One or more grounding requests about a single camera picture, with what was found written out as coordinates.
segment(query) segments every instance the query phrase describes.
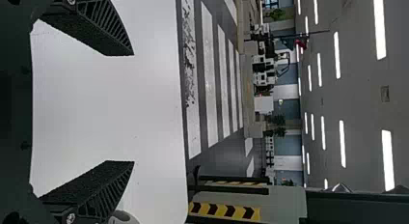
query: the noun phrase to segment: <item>wall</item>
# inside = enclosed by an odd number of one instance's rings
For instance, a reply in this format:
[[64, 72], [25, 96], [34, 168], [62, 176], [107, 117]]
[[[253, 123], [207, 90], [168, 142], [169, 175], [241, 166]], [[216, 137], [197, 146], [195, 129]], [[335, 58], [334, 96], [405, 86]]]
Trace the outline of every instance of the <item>wall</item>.
[[275, 155], [301, 155], [301, 135], [286, 135], [274, 138]]
[[275, 86], [273, 93], [274, 100], [299, 98], [297, 84]]
[[300, 99], [286, 99], [280, 105], [278, 101], [274, 101], [274, 115], [285, 115], [286, 120], [300, 120]]
[[294, 6], [294, 0], [279, 0], [279, 8], [287, 8]]

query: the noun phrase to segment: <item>gray wall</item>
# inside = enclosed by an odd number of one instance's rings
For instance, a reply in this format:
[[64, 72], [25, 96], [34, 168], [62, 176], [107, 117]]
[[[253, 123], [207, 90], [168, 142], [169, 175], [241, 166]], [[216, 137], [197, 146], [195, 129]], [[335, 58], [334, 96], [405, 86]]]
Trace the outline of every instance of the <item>gray wall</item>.
[[296, 186], [303, 186], [303, 172], [301, 171], [276, 171], [277, 184], [281, 184], [283, 179], [292, 180]]
[[[278, 69], [285, 67], [286, 65], [279, 65]], [[276, 83], [276, 86], [297, 84], [298, 83], [298, 67], [296, 63], [289, 64], [288, 72], [281, 76]]]
[[294, 0], [279, 0], [279, 7], [286, 8], [294, 5]]
[[274, 138], [275, 155], [301, 155], [301, 135], [286, 135], [285, 138]]
[[278, 101], [274, 101], [273, 114], [284, 114], [286, 116], [286, 120], [301, 119], [300, 99], [286, 99], [282, 105], [280, 105]]

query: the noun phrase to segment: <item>window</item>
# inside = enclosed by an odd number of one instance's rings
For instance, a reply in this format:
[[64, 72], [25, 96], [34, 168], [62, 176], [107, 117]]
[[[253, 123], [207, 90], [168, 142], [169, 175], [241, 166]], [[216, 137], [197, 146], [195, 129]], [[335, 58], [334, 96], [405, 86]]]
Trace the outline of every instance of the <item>window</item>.
[[341, 145], [341, 165], [346, 168], [346, 152], [345, 152], [345, 126], [343, 121], [340, 121], [340, 145]]
[[278, 8], [279, 8], [279, 0], [264, 0], [265, 10], [278, 9]]
[[392, 133], [382, 130], [382, 153], [385, 175], [385, 190], [395, 188], [394, 155], [392, 147]]
[[322, 71], [321, 71], [321, 54], [316, 54], [316, 63], [318, 65], [318, 86], [322, 87]]
[[373, 0], [376, 35], [376, 57], [381, 60], [386, 57], [385, 13], [384, 0]]
[[341, 78], [341, 63], [340, 63], [340, 35], [338, 32], [334, 34], [334, 49], [335, 49], [335, 69], [337, 79]]

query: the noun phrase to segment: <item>light panel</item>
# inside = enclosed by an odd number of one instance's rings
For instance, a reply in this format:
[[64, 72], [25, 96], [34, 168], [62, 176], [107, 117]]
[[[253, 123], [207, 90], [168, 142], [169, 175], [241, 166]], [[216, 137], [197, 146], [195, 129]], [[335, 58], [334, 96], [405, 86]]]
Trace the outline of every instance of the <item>light panel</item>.
[[310, 154], [307, 153], [307, 174], [310, 174]]
[[318, 24], [318, 22], [319, 22], [319, 16], [318, 16], [318, 0], [314, 0], [314, 14], [315, 14], [315, 24]]
[[313, 141], [315, 140], [315, 124], [314, 124], [314, 114], [311, 114], [311, 137]]
[[298, 0], [298, 14], [301, 14], [301, 0]]
[[308, 82], [309, 82], [309, 88], [311, 92], [313, 90], [313, 81], [311, 78], [311, 65], [308, 65]]
[[341, 165], [346, 168], [346, 152], [345, 152], [345, 126], [343, 121], [340, 121], [340, 145], [341, 145]]
[[382, 153], [385, 175], [385, 190], [388, 191], [395, 188], [392, 133], [388, 130], [382, 130]]
[[322, 150], [327, 150], [327, 143], [325, 139], [325, 119], [321, 116], [321, 136], [322, 136]]
[[305, 157], [306, 157], [306, 150], [304, 149], [304, 145], [301, 146], [301, 150], [302, 150], [302, 153], [303, 153], [303, 164], [305, 164], [305, 163], [306, 163], [306, 159], [305, 159]]
[[341, 63], [340, 63], [340, 35], [334, 33], [334, 49], [335, 49], [335, 69], [337, 79], [341, 78]]
[[298, 77], [298, 95], [301, 97], [301, 78]]
[[306, 123], [306, 126], [305, 126], [306, 134], [308, 134], [308, 116], [307, 116], [307, 112], [304, 113], [304, 120], [305, 120], [305, 123]]
[[384, 0], [373, 0], [376, 35], [376, 57], [381, 60], [386, 57], [385, 11]]
[[298, 44], [296, 44], [295, 46], [297, 48], [297, 63], [300, 62], [300, 47], [298, 46]]
[[316, 54], [316, 64], [318, 67], [318, 86], [322, 87], [321, 54]]
[[308, 25], [308, 17], [306, 16], [306, 34], [309, 35], [309, 33], [310, 33], [310, 29]]

